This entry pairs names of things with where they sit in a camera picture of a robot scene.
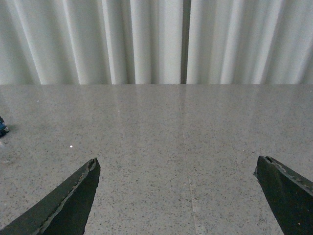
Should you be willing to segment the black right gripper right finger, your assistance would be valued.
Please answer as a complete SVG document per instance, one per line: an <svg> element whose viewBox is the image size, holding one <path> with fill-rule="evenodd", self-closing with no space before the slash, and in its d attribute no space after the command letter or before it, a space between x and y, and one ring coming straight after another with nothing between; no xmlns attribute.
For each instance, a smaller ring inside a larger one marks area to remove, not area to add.
<svg viewBox="0 0 313 235"><path fill-rule="evenodd" d="M259 156L254 171L285 235L313 233L313 183L269 156Z"/></svg>

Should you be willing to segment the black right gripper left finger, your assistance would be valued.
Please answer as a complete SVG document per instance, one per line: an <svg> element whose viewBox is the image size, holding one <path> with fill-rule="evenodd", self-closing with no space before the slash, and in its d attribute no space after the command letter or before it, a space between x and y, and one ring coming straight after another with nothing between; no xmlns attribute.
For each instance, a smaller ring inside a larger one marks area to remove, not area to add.
<svg viewBox="0 0 313 235"><path fill-rule="evenodd" d="M1 229L2 235L82 235L100 177L91 159L37 204Z"/></svg>

